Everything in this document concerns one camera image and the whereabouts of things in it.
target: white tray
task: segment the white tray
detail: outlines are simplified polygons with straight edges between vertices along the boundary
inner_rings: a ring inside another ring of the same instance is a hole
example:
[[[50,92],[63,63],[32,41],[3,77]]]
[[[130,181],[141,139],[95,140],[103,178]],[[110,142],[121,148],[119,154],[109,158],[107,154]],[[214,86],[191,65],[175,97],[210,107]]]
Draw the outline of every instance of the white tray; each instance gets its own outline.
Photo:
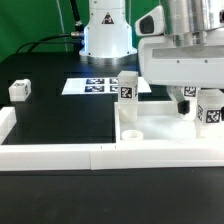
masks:
[[[138,119],[132,123],[119,119],[118,103],[115,103],[116,142],[122,140],[122,133],[137,130],[143,133],[144,140],[195,139],[195,125],[192,121],[180,119],[177,105],[172,101],[139,102]]]

